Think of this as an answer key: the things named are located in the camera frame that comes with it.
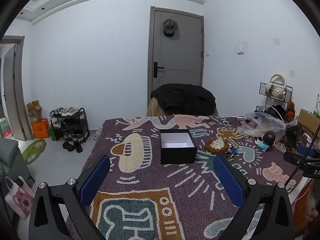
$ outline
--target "sofa leg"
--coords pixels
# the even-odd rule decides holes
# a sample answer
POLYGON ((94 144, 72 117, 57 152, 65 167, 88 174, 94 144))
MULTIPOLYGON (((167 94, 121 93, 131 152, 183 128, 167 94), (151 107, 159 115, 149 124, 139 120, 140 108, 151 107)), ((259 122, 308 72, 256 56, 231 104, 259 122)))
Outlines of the sofa leg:
POLYGON ((31 175, 30 175, 29 179, 32 179, 32 181, 33 181, 34 183, 36 183, 36 181, 34 180, 34 178, 33 178, 31 175))

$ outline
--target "metal screw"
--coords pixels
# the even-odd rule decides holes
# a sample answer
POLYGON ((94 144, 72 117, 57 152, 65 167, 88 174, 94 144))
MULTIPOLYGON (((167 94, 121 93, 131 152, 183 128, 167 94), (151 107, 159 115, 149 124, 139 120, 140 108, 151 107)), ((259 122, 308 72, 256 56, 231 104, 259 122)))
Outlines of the metal screw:
POLYGON ((256 185, 256 181, 254 179, 248 179, 248 183, 250 185, 256 185))
POLYGON ((283 184, 282 182, 279 182, 279 183, 278 183, 278 187, 284 188, 284 184, 283 184))
POLYGON ((45 182, 41 182, 40 184, 39 184, 39 188, 44 188, 45 187, 45 182))
POLYGON ((76 183, 76 179, 68 179, 68 184, 73 185, 76 183))

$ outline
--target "pink tote bag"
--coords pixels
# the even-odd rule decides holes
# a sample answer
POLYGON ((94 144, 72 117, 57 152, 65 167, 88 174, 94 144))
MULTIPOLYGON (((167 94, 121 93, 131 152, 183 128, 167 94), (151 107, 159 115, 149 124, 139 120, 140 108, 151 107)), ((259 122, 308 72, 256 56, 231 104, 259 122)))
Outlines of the pink tote bag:
POLYGON ((9 177, 5 177, 5 183, 9 189, 8 194, 5 196, 5 201, 23 220, 26 220, 35 194, 21 176, 19 176, 19 179, 23 182, 22 187, 13 182, 9 177), (8 180, 12 183, 11 187, 8 186, 8 180))

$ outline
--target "door handle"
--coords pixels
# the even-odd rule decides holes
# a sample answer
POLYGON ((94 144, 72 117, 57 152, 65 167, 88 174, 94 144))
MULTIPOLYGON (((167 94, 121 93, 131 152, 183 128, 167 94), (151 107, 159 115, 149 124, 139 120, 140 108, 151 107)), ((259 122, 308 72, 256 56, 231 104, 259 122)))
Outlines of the door handle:
POLYGON ((164 67, 158 67, 158 62, 153 63, 153 77, 158 77, 158 68, 164 69, 164 67))

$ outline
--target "white handbag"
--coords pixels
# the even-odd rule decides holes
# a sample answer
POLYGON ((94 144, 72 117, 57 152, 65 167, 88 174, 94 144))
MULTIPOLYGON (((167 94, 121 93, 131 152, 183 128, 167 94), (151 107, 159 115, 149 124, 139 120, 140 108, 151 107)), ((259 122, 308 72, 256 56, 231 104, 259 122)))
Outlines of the white handbag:
POLYGON ((286 95, 286 87, 287 87, 287 82, 283 77, 283 75, 276 73, 270 78, 269 83, 266 85, 266 94, 269 96, 273 96, 279 100, 284 100, 286 95), (273 84, 272 80, 275 77, 281 77, 284 80, 283 88, 279 87, 280 85, 273 84))
POLYGON ((21 176, 18 178, 23 182, 22 187, 9 177, 5 177, 5 183, 9 192, 4 199, 23 220, 26 220, 31 210, 35 193, 29 188, 21 176), (11 187, 8 186, 8 180, 12 183, 11 187))

